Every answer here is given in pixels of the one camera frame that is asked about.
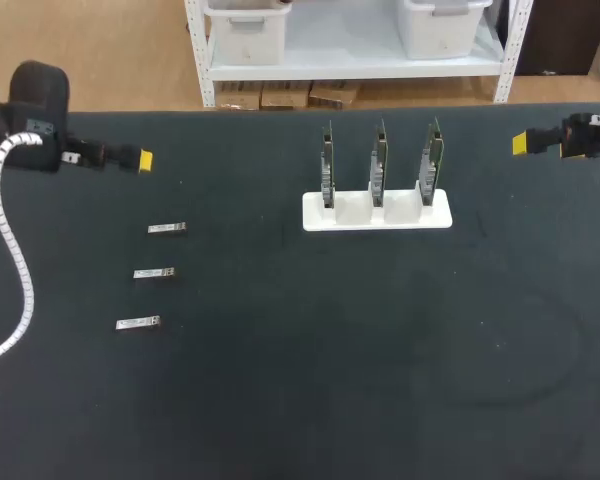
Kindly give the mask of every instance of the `white holder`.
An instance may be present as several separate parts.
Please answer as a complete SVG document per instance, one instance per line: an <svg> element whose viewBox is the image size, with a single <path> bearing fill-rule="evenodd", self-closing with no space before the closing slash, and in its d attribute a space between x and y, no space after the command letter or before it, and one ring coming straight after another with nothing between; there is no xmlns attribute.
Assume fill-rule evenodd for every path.
<svg viewBox="0 0 600 480"><path fill-rule="evenodd" d="M308 232L337 230L409 230L449 228L453 223L444 190L433 205L422 205L418 182L413 190L386 190L384 207L373 206L371 192L335 192L335 208L324 208L321 192L302 196L302 222Z"/></svg>

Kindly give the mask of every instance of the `wooden floor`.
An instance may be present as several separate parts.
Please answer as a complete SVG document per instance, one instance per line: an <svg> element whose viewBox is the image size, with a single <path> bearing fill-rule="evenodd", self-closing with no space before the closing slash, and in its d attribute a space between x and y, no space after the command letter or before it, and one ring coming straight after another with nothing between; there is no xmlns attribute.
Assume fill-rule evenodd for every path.
<svg viewBox="0 0 600 480"><path fill-rule="evenodd" d="M33 58L67 71L74 111L200 110L185 24L183 0L0 0L0 100ZM371 81L356 108L489 104L494 88L488 77ZM586 77L517 78L510 102L600 102L599 59Z"/></svg>

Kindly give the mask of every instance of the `black table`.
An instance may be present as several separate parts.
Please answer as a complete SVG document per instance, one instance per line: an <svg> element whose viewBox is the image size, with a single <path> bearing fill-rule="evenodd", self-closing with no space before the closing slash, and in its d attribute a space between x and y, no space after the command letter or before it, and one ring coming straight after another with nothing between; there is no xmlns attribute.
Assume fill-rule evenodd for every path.
<svg viewBox="0 0 600 480"><path fill-rule="evenodd" d="M600 159L511 156L576 111L73 115L155 168L5 173L36 311L0 358L0 480L600 479ZM303 231L329 119L338 189L382 117L395 189L434 115L451 229ZM0 341L21 307L0 237Z"/></svg>

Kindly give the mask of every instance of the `white storage bin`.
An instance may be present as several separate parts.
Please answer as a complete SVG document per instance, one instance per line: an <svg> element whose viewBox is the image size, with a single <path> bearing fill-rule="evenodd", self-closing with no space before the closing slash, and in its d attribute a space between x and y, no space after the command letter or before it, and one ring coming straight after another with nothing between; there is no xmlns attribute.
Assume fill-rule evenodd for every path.
<svg viewBox="0 0 600 480"><path fill-rule="evenodd" d="M251 10L231 8L242 4L257 5L244 0L216 0L205 7L215 36L214 56L226 65L282 63L291 4Z"/></svg>
<svg viewBox="0 0 600 480"><path fill-rule="evenodd" d="M492 0L397 0L398 28L414 60L469 55L484 9Z"/></svg>

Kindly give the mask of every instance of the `cable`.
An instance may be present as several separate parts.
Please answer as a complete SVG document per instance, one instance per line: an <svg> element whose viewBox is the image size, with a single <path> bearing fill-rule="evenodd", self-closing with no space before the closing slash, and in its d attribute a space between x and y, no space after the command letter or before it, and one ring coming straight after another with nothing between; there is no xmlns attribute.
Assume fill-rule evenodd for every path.
<svg viewBox="0 0 600 480"><path fill-rule="evenodd" d="M2 179L2 168L4 167L4 161L9 155L9 152L20 145L42 145L42 139L35 133L19 133L17 135L11 135L5 141L0 144L0 181ZM7 350L13 347L23 337L29 323L31 323L31 317L33 316L33 282L31 281L31 275L29 274L29 268L27 262L22 255L20 245L16 237L11 232L11 227L7 221L7 217L2 207L2 193L0 190L0 233L4 238L11 258L18 269L18 275L20 276L20 283L22 285L22 294L24 295L24 305L22 308L22 316L20 317L20 323L13 331L13 333L4 342L0 344L0 355L4 354Z"/></svg>

